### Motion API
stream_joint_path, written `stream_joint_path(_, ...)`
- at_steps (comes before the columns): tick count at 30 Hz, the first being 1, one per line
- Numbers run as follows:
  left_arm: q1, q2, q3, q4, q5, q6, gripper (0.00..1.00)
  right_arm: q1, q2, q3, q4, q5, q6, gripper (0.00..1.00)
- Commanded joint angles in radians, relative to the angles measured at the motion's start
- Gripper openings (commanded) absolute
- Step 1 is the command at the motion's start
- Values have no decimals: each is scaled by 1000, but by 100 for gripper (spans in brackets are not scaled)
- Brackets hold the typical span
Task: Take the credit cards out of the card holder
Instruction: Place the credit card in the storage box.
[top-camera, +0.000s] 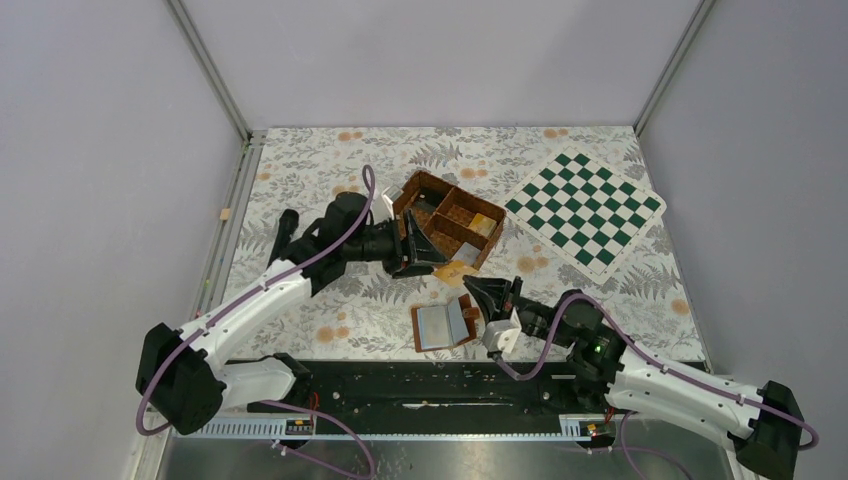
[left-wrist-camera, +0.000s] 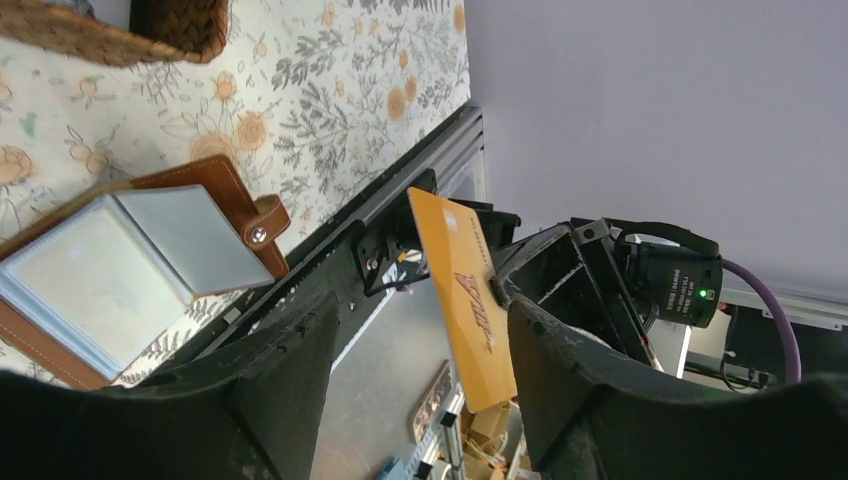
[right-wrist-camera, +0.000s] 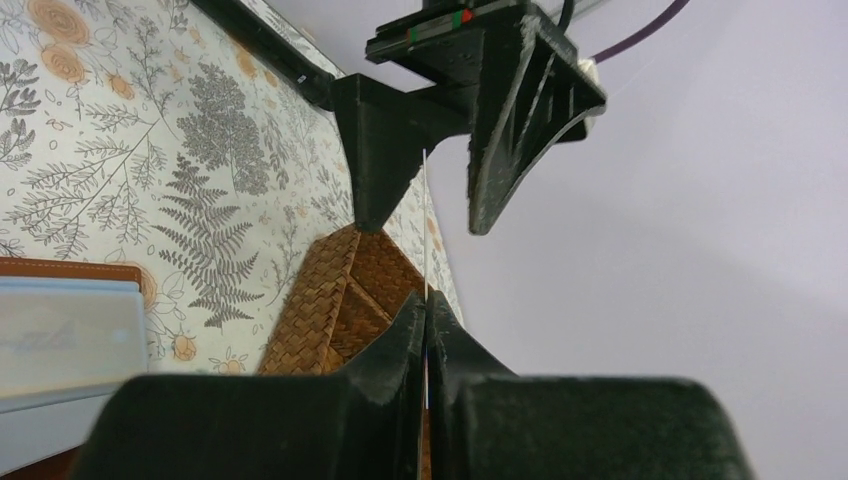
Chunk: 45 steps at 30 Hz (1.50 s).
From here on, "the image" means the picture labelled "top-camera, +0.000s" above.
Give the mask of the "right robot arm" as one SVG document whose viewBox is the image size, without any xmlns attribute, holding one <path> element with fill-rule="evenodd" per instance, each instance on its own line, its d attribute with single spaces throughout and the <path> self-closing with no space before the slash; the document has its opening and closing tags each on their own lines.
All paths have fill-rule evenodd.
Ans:
<svg viewBox="0 0 848 480">
<path fill-rule="evenodd" d="M 520 278 L 465 276 L 463 284 L 482 314 L 489 357 L 512 379 L 535 378 L 561 346 L 586 408 L 647 414 L 732 451 L 757 475 L 793 478 L 805 421 L 785 385 L 755 387 L 666 359 L 579 289 L 547 306 L 522 296 Z"/>
</svg>

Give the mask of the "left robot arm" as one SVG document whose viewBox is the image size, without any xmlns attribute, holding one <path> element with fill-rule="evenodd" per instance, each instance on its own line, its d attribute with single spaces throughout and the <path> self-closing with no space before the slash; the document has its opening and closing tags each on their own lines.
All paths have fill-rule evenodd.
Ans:
<svg viewBox="0 0 848 480">
<path fill-rule="evenodd" d="M 164 323 L 145 336 L 136 378 L 142 396 L 137 429 L 154 407 L 181 434 L 205 426 L 226 408 L 282 400 L 304 376 L 284 354 L 237 361 L 235 353 L 270 320 L 294 311 L 340 279 L 350 263 L 379 262 L 393 278 L 432 273 L 447 263 L 410 212 L 398 214 L 399 191 L 380 194 L 343 192 L 322 217 L 294 235 L 299 216 L 280 217 L 266 270 L 211 312 L 179 328 Z"/>
</svg>

